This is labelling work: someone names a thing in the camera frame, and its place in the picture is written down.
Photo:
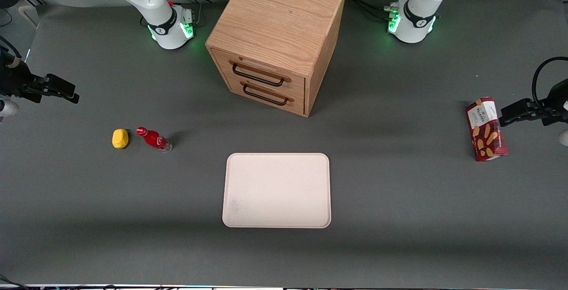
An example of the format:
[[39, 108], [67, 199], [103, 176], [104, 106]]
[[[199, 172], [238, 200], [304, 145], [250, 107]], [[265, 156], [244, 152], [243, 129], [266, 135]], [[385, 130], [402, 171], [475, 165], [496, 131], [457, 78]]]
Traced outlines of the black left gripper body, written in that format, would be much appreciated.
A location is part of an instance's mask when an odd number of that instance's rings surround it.
[[542, 125], [548, 126], [557, 122], [566, 124], [568, 122], [568, 80], [564, 80], [554, 85], [548, 96], [543, 100], [538, 100], [544, 111]]

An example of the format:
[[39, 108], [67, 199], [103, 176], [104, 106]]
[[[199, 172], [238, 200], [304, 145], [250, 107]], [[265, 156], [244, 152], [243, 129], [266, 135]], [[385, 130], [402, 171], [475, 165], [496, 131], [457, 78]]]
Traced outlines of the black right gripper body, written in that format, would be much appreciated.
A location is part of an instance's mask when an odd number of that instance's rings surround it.
[[2, 95], [40, 103], [43, 96], [43, 82], [45, 82], [44, 76], [33, 74], [21, 58], [10, 54], [7, 48], [1, 48], [0, 92]]

